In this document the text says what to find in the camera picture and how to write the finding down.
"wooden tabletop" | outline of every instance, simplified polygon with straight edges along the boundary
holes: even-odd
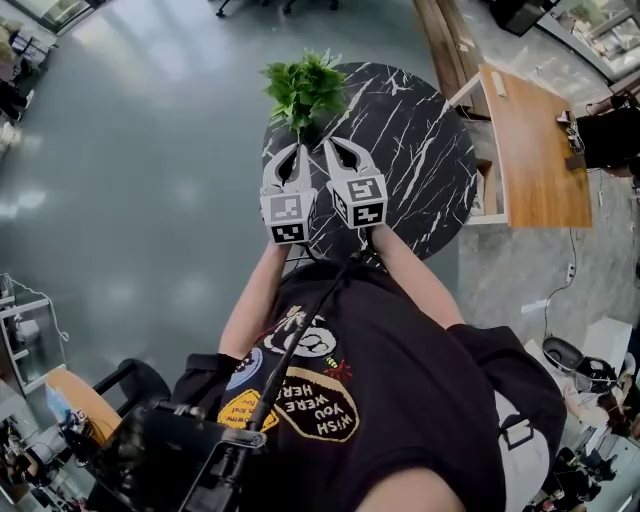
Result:
[[[492,72],[507,93],[498,96]],[[496,135],[506,208],[511,227],[591,227],[591,199],[585,169],[567,171],[573,155],[556,118],[571,110],[564,98],[488,64],[480,65]]]
[[[47,385],[57,389],[73,409],[82,409],[93,425],[93,438],[104,443],[120,424],[121,418],[104,398],[80,377],[62,368],[52,370]]]

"glass wall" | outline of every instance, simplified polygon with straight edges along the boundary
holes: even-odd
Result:
[[[78,16],[88,12],[85,0],[7,0],[43,27],[58,32]]]
[[[561,0],[539,24],[612,81],[640,68],[638,0]]]

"black marble tabletop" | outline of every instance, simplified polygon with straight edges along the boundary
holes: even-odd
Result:
[[[348,77],[347,108],[317,120],[317,137],[308,143],[311,179],[318,190],[311,248],[343,260],[365,240],[362,230],[342,222],[326,188],[329,173],[320,143],[337,136],[369,151],[385,175],[387,224],[419,258],[435,254],[460,230],[476,194],[473,145],[460,118],[433,87],[401,69],[369,62],[337,69]],[[269,125],[263,165],[296,140],[282,122]]]

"artificial plant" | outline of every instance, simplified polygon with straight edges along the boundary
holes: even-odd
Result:
[[[271,113],[273,120],[286,121],[300,135],[321,112],[342,109],[347,77],[333,69],[340,60],[341,56],[332,57],[329,50],[324,55],[305,50],[299,62],[274,62],[261,71],[271,80],[265,92],[278,102]]]

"round table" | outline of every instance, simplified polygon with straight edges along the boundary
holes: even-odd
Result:
[[[476,194],[473,145],[460,118],[424,80],[383,64],[337,66],[346,73],[346,110],[315,122],[309,146],[311,179],[318,190],[310,246],[325,257],[344,260],[365,240],[336,215],[326,188],[329,173],[323,139],[349,139],[372,155],[389,195],[387,224],[424,259],[460,230]],[[284,123],[270,124],[262,163],[296,142]]]
[[[103,444],[122,419],[94,389],[76,374],[64,368],[55,368],[47,375],[47,385],[62,394],[72,409],[82,409],[93,426],[93,437]]]

